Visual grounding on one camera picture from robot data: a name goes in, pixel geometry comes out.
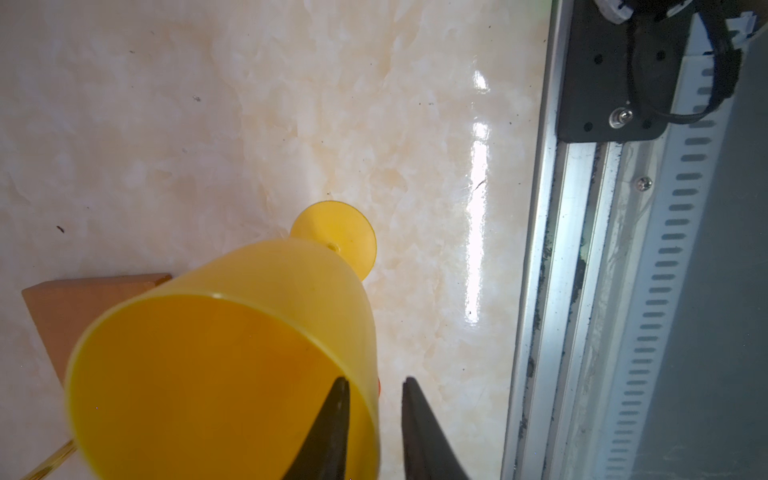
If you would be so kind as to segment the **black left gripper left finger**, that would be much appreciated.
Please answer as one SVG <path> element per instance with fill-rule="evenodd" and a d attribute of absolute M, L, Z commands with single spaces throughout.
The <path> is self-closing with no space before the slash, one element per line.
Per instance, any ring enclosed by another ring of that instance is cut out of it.
<path fill-rule="evenodd" d="M 350 404 L 349 381 L 338 377 L 284 480 L 346 478 Z"/>

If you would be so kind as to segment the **yellow plastic wine glass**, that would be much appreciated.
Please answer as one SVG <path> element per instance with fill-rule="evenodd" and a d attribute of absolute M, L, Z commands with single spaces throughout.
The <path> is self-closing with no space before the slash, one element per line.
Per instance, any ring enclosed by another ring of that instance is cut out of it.
<path fill-rule="evenodd" d="M 78 340 L 65 379 L 75 445 L 101 479 L 279 479 L 338 377 L 345 475 L 380 468 L 377 253 L 355 207 L 306 208 L 249 244 L 124 301 Z"/>

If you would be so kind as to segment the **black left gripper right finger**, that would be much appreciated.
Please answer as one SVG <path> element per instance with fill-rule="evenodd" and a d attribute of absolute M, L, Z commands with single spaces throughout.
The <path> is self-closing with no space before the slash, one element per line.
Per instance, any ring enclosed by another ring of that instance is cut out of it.
<path fill-rule="evenodd" d="M 403 383 L 401 430 L 406 479 L 468 479 L 414 377 Z"/>

